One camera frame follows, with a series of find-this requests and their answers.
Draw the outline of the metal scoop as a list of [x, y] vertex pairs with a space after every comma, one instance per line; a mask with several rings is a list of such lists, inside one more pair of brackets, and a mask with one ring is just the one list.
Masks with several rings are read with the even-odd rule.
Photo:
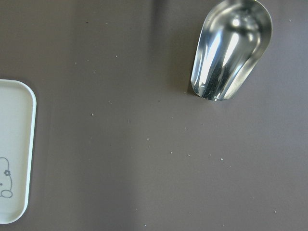
[[223, 0], [206, 16], [191, 74], [196, 95], [234, 97], [272, 38], [272, 19], [257, 0]]

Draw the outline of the white rectangular tray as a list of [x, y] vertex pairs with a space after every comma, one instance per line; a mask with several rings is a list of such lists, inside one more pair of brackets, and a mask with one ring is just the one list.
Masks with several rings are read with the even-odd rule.
[[17, 80], [0, 81], [0, 222], [10, 224], [29, 200], [37, 101]]

